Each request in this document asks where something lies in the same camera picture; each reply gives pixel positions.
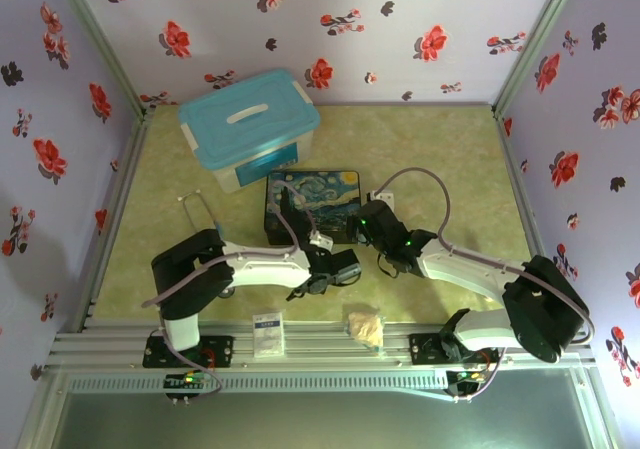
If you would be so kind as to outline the starry night print box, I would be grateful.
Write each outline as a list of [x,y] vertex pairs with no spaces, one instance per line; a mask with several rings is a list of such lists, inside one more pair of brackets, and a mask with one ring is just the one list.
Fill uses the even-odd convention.
[[290,170],[267,176],[264,231],[273,246],[300,241],[316,229],[335,244],[351,244],[348,219],[361,207],[355,171]]

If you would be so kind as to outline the small white plastic packet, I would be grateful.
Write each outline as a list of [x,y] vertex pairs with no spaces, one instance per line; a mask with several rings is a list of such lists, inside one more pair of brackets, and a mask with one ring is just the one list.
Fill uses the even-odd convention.
[[254,315],[253,354],[255,358],[283,357],[285,335],[281,312]]

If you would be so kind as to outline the crumpled beige plastic bag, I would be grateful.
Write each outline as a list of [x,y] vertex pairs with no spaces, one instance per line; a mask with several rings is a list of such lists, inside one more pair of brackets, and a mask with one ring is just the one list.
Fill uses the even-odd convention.
[[385,319],[373,312],[350,312],[346,331],[349,337],[375,354],[384,352]]

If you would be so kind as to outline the grey metal panel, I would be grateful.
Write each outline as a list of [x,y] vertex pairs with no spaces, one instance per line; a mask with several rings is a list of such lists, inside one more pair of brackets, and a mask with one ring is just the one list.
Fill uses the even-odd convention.
[[564,382],[471,403],[401,393],[71,394],[25,449],[622,449]]

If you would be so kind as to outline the blue stethoscope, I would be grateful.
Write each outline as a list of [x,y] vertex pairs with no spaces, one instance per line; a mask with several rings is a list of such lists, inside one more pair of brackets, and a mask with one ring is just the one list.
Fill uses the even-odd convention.
[[215,229],[220,236],[224,235],[221,223],[201,189],[195,189],[178,196],[177,202],[180,204],[193,233],[204,229]]

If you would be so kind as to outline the left green circuit board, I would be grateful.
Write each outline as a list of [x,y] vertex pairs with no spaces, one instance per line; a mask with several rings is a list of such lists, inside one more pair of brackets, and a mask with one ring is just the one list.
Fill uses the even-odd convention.
[[164,392],[172,397],[193,397],[206,388],[207,381],[191,373],[168,374],[162,383]]

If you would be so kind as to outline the green circuit board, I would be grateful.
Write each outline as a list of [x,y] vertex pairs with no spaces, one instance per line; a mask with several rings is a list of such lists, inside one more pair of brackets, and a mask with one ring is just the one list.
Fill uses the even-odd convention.
[[488,372],[447,371],[445,393],[454,398],[467,398],[477,393],[489,378]]
[[207,381],[191,373],[168,374],[162,383],[164,392],[172,397],[193,397],[206,388]]

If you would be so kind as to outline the blue lidded plastic storage box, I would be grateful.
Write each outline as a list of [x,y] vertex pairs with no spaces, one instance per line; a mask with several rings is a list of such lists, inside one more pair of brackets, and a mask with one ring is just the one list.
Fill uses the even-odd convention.
[[305,90],[282,69],[185,103],[178,115],[194,156],[226,193],[308,159],[320,124]]

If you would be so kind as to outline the right green circuit board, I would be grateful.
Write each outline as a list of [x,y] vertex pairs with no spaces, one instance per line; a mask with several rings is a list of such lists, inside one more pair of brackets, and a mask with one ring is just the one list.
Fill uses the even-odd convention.
[[447,371],[445,393],[454,398],[467,398],[477,393],[489,378],[488,372]]

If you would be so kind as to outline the aluminium front rail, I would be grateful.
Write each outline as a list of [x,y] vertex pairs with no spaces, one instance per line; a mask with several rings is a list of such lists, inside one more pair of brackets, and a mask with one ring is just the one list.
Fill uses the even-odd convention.
[[[75,372],[140,370],[150,332],[149,321],[90,319],[79,333],[55,336],[45,367]],[[253,328],[249,322],[203,322],[201,335],[234,338],[230,372],[408,371],[409,336],[436,333],[438,325],[387,323],[384,351],[377,355],[351,339],[339,322],[286,322],[285,355],[253,356]]]

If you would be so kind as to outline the aluminium side rail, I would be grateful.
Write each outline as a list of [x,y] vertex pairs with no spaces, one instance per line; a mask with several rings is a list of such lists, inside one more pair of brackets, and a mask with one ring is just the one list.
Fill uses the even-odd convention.
[[87,239],[82,253],[79,271],[69,273],[69,277],[57,291],[61,296],[61,311],[57,318],[60,326],[58,333],[82,332],[90,312],[99,298],[104,284],[108,265],[113,253],[119,226],[133,183],[138,161],[141,156],[145,137],[153,119],[153,112],[144,110],[132,123],[128,132],[124,152],[121,155],[121,167],[102,200],[101,209],[107,210],[107,218],[99,235],[97,228]]
[[490,109],[497,127],[499,142],[504,155],[507,173],[524,230],[526,244],[531,255],[531,260],[534,260],[536,257],[542,259],[545,256],[544,248],[542,246],[530,201],[525,190],[520,166],[518,165],[518,160],[511,148],[509,137],[507,136],[504,119],[502,114],[495,107],[491,106]]

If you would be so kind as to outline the aluminium corner post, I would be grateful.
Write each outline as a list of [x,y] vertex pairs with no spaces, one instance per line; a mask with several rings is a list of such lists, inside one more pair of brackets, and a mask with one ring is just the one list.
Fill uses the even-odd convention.
[[568,1],[546,0],[532,30],[527,36],[521,54],[517,57],[492,104],[494,116],[501,117],[512,103]]
[[133,84],[131,83],[124,67],[118,59],[114,48],[109,42],[105,31],[98,22],[94,11],[91,9],[88,0],[66,0],[72,12],[78,19],[80,25],[86,35],[94,44],[100,54],[103,63],[106,65],[109,73],[115,78],[120,90],[123,92],[126,100],[133,109],[135,115],[140,121],[145,119],[147,110],[139,101],[135,94]]

